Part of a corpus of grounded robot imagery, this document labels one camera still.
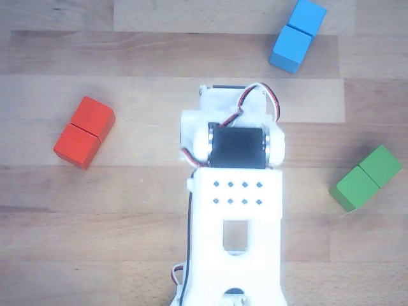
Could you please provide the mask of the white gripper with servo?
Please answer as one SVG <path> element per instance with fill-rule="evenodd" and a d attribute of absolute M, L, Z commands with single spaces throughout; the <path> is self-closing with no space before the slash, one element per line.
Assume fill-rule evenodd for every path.
<path fill-rule="evenodd" d="M 226 120 L 238 110 L 238 100 L 244 88 L 201 88 L 199 99 L 200 120 Z M 238 120 L 268 120 L 266 94 L 259 87 L 253 89 L 244 99 L 242 114 Z"/>

